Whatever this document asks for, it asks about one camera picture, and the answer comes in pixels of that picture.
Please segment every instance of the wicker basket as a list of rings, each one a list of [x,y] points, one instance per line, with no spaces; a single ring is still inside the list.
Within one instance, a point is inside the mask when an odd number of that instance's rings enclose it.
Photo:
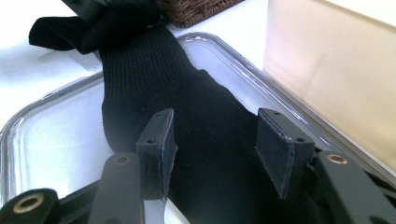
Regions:
[[[163,14],[176,27],[190,27],[243,0],[157,0]]]

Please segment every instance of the white surface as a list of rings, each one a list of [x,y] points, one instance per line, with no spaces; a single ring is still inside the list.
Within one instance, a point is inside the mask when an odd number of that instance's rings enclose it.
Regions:
[[[394,0],[327,0],[337,6],[347,8],[361,15],[396,27],[396,2]]]
[[[247,0],[189,29],[168,28],[175,36],[189,32],[217,35],[262,68],[266,0]],[[28,44],[30,28],[44,16],[73,16],[61,0],[6,1],[0,7],[0,129],[19,110],[45,94],[102,70],[93,54],[56,51]]]

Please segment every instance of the black knit fabric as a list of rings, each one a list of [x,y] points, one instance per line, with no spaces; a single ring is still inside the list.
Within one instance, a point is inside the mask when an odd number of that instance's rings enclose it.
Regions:
[[[134,150],[152,114],[172,107],[179,150],[171,200],[191,223],[263,223],[276,194],[254,151],[257,117],[206,71],[193,68],[163,27],[101,56],[112,148]]]
[[[79,17],[40,18],[30,31],[29,43],[48,49],[77,49],[86,54],[131,38],[161,16],[155,0],[112,0],[107,5],[93,23]]]

